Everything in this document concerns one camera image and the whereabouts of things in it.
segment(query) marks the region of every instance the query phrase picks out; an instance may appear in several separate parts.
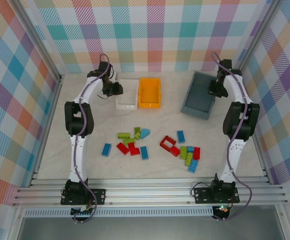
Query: toy block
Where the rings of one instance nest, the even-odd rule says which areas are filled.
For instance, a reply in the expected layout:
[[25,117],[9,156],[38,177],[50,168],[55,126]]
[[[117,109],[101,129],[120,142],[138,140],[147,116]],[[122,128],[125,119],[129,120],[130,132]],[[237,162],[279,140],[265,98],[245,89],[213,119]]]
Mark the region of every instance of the toy block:
[[180,144],[183,144],[185,142],[184,132],[183,131],[177,131],[177,138],[178,138],[178,142]]
[[180,159],[186,159],[187,158],[187,147],[186,146],[181,146],[180,147]]
[[192,158],[193,158],[193,153],[192,152],[188,153],[187,154],[187,158],[185,160],[185,166],[186,167],[189,167],[190,166],[190,163],[191,163]]
[[[169,143],[171,143],[172,146],[171,146],[171,147],[167,146],[167,145],[165,144],[165,142],[169,142]],[[176,141],[175,141],[174,139],[172,139],[170,136],[165,136],[164,139],[160,142],[159,145],[160,145],[163,149],[165,149],[165,150],[167,150],[167,151],[170,151],[171,148],[172,148],[175,144],[176,144]]]
[[200,147],[194,147],[193,159],[200,159]]
[[180,154],[180,150],[176,146],[173,146],[170,150],[170,153],[173,154],[175,157],[178,157],[178,155]]
[[188,171],[194,174],[196,172],[197,165],[198,165],[198,161],[193,159],[189,165]]
[[130,133],[128,132],[119,132],[118,133],[118,139],[129,139]]
[[194,152],[194,147],[193,146],[188,146],[187,147],[187,152],[193,153]]
[[105,143],[103,152],[101,153],[102,156],[108,157],[111,149],[111,144]]
[[134,138],[136,140],[139,140],[140,139],[140,132],[136,132]]
[[147,160],[149,159],[148,157],[148,151],[146,146],[141,146],[140,147],[140,153],[141,153],[141,159],[142,160]]
[[126,155],[129,152],[129,149],[126,148],[125,145],[123,145],[121,142],[117,145],[117,148],[124,154]]
[[135,144],[133,142],[128,143],[128,148],[130,149],[134,149],[135,148]]
[[128,143],[135,143],[135,142],[136,142],[136,140],[134,138],[126,138],[126,139],[123,139],[123,144],[125,146],[127,146]]
[[136,133],[141,133],[140,127],[135,127],[134,130],[135,130],[135,134]]
[[140,139],[144,139],[148,135],[150,135],[150,130],[149,129],[146,129],[146,128],[141,129]]
[[140,154],[140,151],[139,151],[139,148],[138,147],[130,148],[129,151],[130,151],[130,155],[131,156],[139,155]]

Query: gray bin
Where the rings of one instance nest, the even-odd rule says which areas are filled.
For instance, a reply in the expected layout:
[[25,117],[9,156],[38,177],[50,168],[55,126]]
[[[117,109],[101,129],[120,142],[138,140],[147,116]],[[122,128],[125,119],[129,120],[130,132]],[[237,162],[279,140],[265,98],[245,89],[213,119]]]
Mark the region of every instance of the gray bin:
[[181,108],[184,114],[208,120],[215,103],[215,96],[208,93],[208,87],[215,76],[195,71]]

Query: black mounting plate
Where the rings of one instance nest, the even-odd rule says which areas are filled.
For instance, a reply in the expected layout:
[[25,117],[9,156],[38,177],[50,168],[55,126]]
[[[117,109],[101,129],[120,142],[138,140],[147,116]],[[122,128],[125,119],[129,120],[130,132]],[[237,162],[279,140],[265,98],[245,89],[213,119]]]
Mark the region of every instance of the black mounting plate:
[[196,187],[194,188],[194,196],[195,196],[195,203],[196,204],[230,204],[233,203],[237,204],[240,202],[239,195],[237,188],[235,188],[234,194],[232,196],[232,201],[230,198],[223,198],[221,201],[215,201],[211,194],[210,187]]
[[[75,197],[70,197],[70,196],[64,197],[64,196],[68,196],[66,194],[66,190],[64,190],[63,191],[64,196],[62,196],[60,204],[61,205],[89,205],[89,200],[91,199],[91,205],[94,206],[95,200],[93,196],[87,189],[84,189],[84,190],[86,191],[85,195],[87,197],[83,197],[83,198],[75,198]],[[97,188],[97,189],[91,189],[91,191],[93,191],[96,196],[97,205],[104,205],[105,199],[106,199],[106,190],[102,188]]]

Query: white tabletop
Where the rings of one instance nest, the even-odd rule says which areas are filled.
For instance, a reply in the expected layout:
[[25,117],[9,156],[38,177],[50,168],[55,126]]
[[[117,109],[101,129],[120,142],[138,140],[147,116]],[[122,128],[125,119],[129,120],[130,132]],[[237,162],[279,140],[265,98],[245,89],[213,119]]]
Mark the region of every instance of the white tabletop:
[[[228,98],[216,98],[208,121],[180,112],[193,72],[130,72],[118,73],[118,78],[140,77],[161,79],[161,108],[116,110],[115,97],[96,98],[91,104],[95,122],[88,142],[87,172],[91,179],[120,178],[193,178],[213,177],[223,161],[227,136],[222,123],[230,105]],[[64,104],[72,101],[86,82],[86,74],[67,74],[57,103],[47,145],[39,170],[39,179],[67,179],[71,165],[71,146],[65,128]],[[150,129],[150,135],[136,141],[137,147],[147,146],[149,160],[141,156],[123,155],[116,145],[117,133],[131,133],[134,127]],[[201,159],[195,174],[189,173],[184,160],[174,157],[159,146],[169,135],[177,140],[176,131],[183,130],[186,143],[176,146],[201,148]],[[101,156],[105,143],[112,144],[109,157]],[[252,139],[243,149],[238,176],[262,176],[261,166]]]

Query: orange bin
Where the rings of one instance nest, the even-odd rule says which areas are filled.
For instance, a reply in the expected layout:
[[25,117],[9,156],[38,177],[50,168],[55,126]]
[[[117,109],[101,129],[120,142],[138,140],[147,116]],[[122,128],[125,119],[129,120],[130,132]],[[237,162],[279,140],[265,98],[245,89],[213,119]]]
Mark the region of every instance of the orange bin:
[[143,77],[140,79],[138,91],[138,107],[160,108],[160,79]]

